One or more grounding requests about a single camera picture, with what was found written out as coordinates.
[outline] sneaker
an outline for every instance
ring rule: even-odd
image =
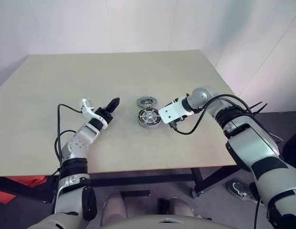
[[[242,182],[237,180],[229,180],[225,183],[225,186],[229,193],[231,193],[233,196],[257,204],[257,200],[254,198],[248,185],[243,184]]]

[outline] red cloth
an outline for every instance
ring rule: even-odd
[[[46,176],[23,176],[23,177],[7,177],[7,178],[29,187],[36,187],[40,184],[44,184],[47,180]],[[8,204],[11,200],[13,200],[13,198],[15,198],[15,195],[0,191],[1,203]]]

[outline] floor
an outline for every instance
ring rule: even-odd
[[[287,141],[296,132],[296,112],[288,113],[263,113],[258,114],[257,119],[275,135]],[[203,178],[209,176],[217,168],[202,168]],[[190,169],[175,170],[154,170],[106,174],[106,177],[132,177],[144,175],[160,175],[168,173],[188,173]],[[252,176],[245,171],[238,171],[231,177],[237,178],[245,183],[252,182]],[[193,182],[160,183],[133,186],[113,186],[95,188],[97,197],[98,214],[92,220],[88,229],[99,228],[102,207],[106,197],[114,192],[129,190],[151,191],[150,197],[126,198],[129,216],[141,214],[157,213],[157,198],[179,197],[187,201],[196,214],[205,218],[212,218],[213,221],[230,225],[240,229],[252,229],[254,224],[255,204],[242,201],[229,194],[225,186],[218,185],[205,192],[197,199],[189,197],[189,188],[193,187]],[[25,229],[48,216],[51,212],[51,204],[43,204],[34,200],[21,197],[15,198],[7,205],[0,204],[0,229]],[[271,225],[266,220],[266,210],[260,207],[258,216],[258,229],[271,229]]]

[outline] metal disc part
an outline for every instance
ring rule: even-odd
[[[159,116],[158,110],[152,107],[140,110],[137,120],[140,126],[147,129],[154,129],[161,123],[161,117]]]
[[[144,96],[137,99],[137,105],[142,108],[154,107],[157,105],[157,103],[158,103],[157,99],[151,96]]]

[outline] table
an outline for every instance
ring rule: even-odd
[[[90,98],[97,108],[115,97],[113,121],[92,145],[89,173],[235,165],[221,128],[206,115],[196,132],[183,136],[167,125],[148,130],[137,123],[142,96],[162,108],[195,88],[229,86],[199,50],[178,52],[30,55],[0,87],[0,176],[50,175],[59,165],[53,151],[58,103],[79,108]],[[193,115],[179,124],[192,129]],[[61,111],[61,130],[87,120]],[[63,136],[62,145],[70,137]]]

